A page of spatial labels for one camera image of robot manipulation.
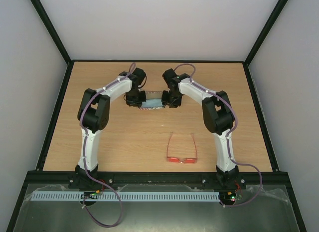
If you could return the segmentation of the red sunglasses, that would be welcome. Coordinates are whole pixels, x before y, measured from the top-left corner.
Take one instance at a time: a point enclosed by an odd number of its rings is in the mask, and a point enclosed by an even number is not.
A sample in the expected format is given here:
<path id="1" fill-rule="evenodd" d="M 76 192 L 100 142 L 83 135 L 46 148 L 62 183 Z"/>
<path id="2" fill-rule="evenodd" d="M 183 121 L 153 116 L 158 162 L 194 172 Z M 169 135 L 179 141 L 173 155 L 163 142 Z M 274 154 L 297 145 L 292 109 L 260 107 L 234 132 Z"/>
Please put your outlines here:
<path id="1" fill-rule="evenodd" d="M 197 160 L 194 134 L 171 133 L 166 147 L 166 161 L 176 164 L 196 164 Z"/>

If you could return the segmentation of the american flag glasses case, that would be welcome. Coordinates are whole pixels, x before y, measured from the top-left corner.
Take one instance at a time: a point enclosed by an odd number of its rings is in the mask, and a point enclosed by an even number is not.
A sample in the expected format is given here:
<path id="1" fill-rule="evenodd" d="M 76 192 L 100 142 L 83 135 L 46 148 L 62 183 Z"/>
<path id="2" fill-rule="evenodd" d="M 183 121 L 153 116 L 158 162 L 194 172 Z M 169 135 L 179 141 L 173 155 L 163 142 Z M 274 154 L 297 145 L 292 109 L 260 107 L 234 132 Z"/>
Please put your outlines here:
<path id="1" fill-rule="evenodd" d="M 146 91 L 146 101 L 142 103 L 140 110 L 157 110 L 164 109 L 165 105 L 162 103 L 163 91 Z"/>

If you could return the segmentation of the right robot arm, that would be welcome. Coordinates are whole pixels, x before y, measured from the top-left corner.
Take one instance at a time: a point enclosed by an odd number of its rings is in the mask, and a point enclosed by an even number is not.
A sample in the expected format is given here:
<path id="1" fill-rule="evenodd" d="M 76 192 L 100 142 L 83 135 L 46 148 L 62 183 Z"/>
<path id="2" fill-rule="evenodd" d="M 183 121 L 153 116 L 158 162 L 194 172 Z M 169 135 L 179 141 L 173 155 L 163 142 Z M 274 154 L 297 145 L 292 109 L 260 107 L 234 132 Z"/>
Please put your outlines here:
<path id="1" fill-rule="evenodd" d="M 206 129 L 214 135 L 217 152 L 216 178 L 223 188 L 230 187 L 238 177 L 238 165 L 234 163 L 232 129 L 236 117 L 225 91 L 215 92 L 195 82 L 188 74 L 177 75 L 173 69 L 162 75 L 169 91 L 163 91 L 162 103 L 170 108 L 181 106 L 184 95 L 202 107 Z"/>

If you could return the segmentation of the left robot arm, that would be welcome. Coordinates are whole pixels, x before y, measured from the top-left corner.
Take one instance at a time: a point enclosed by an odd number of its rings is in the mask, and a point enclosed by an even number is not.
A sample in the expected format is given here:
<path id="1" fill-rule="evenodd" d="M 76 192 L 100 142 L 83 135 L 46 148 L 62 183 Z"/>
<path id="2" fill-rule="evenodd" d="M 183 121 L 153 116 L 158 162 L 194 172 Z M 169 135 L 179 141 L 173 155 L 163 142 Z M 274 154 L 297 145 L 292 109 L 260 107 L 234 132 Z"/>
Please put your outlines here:
<path id="1" fill-rule="evenodd" d="M 121 72 L 109 84 L 93 90 L 85 90 L 77 119 L 82 131 L 81 156 L 75 174 L 70 177 L 72 188 L 92 188 L 98 180 L 98 148 L 102 131 L 109 122 L 110 105 L 121 95 L 126 104 L 140 108 L 146 102 L 146 93 L 141 90 L 146 73 L 132 63 L 129 71 Z"/>

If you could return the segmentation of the blue cleaning cloth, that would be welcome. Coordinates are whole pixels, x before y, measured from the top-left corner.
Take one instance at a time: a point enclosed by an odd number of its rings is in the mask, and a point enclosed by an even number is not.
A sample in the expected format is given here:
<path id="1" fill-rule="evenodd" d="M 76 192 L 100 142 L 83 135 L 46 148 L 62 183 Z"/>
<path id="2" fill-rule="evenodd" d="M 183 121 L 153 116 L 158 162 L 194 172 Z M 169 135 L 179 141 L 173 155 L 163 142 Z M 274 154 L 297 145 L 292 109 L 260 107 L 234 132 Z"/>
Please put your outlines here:
<path id="1" fill-rule="evenodd" d="M 163 108 L 163 104 L 160 98 L 152 98 L 147 99 L 145 102 L 142 103 L 143 108 Z"/>

